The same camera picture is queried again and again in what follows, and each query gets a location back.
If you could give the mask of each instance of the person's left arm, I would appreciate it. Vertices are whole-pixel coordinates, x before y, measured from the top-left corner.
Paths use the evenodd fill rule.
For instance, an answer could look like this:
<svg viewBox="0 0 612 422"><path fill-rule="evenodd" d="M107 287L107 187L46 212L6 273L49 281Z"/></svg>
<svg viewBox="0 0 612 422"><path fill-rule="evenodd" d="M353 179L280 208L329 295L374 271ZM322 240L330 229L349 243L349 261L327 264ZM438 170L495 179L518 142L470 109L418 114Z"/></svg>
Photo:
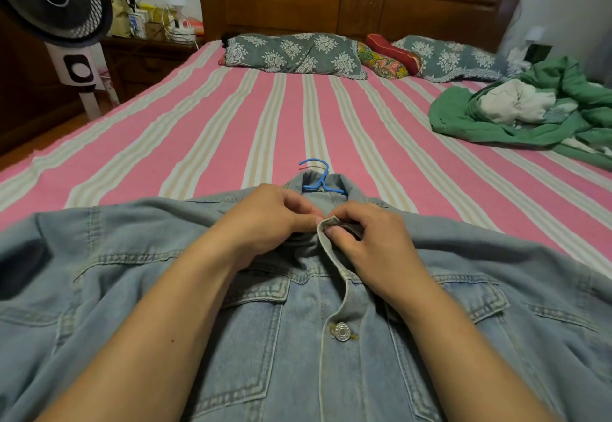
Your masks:
<svg viewBox="0 0 612 422"><path fill-rule="evenodd" d="M37 422L178 421L234 275L322 218L302 195L257 187L176 259Z"/></svg>

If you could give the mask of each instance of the light blue denim jacket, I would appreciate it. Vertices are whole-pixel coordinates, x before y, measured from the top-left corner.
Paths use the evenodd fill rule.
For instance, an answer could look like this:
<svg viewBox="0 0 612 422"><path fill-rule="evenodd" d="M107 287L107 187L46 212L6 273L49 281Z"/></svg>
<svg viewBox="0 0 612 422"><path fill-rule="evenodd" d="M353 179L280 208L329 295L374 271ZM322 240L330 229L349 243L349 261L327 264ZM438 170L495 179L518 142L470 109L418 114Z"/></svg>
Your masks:
<svg viewBox="0 0 612 422"><path fill-rule="evenodd" d="M319 175L289 182L301 191ZM612 413L612 281L537 243L398 212L431 275L566 420ZM160 273L251 189L33 215L0 233L0 419L33 420ZM308 194L324 213L345 202ZM348 326L346 341L336 334ZM407 327L323 232L294 235L230 287L184 415L201 422L444 420Z"/></svg>

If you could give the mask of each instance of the drawer handle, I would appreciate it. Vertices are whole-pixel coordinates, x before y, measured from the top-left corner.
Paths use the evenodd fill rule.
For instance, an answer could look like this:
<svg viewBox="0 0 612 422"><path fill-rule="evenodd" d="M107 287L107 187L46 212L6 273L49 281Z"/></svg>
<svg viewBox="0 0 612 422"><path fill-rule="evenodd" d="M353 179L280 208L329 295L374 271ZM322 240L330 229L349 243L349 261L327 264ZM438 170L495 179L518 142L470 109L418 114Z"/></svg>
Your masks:
<svg viewBox="0 0 612 422"><path fill-rule="evenodd" d="M155 73L155 72L157 72L157 71L162 69L159 60L152 60L150 58L143 58L143 59L141 59L141 64L142 64L142 67L146 71L149 71L149 73Z"/></svg>

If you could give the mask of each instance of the person's right arm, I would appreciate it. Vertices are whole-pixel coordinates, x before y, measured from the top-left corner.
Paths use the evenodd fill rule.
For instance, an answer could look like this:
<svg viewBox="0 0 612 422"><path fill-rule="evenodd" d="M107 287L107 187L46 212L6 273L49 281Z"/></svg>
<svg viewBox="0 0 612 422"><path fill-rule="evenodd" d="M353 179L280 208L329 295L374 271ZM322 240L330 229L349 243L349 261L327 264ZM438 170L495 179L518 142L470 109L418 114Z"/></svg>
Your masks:
<svg viewBox="0 0 612 422"><path fill-rule="evenodd" d="M428 274L399 215L349 202L331 216L363 225L362 241L338 226L325 234L406 322L450 422L557 420Z"/></svg>

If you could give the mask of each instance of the person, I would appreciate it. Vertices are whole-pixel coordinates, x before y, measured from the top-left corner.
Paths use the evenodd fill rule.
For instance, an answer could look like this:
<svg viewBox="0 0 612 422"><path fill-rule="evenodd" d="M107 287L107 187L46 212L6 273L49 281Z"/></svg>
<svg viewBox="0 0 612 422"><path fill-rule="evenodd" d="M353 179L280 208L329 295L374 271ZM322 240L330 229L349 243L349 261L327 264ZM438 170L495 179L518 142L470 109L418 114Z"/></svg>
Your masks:
<svg viewBox="0 0 612 422"><path fill-rule="evenodd" d="M332 215L363 226L361 241L339 226L326 235L405 321L450 422L556 420L430 277L400 216L356 202ZM233 277L323 218L294 191L258 186L174 261L37 421L179 421Z"/></svg>

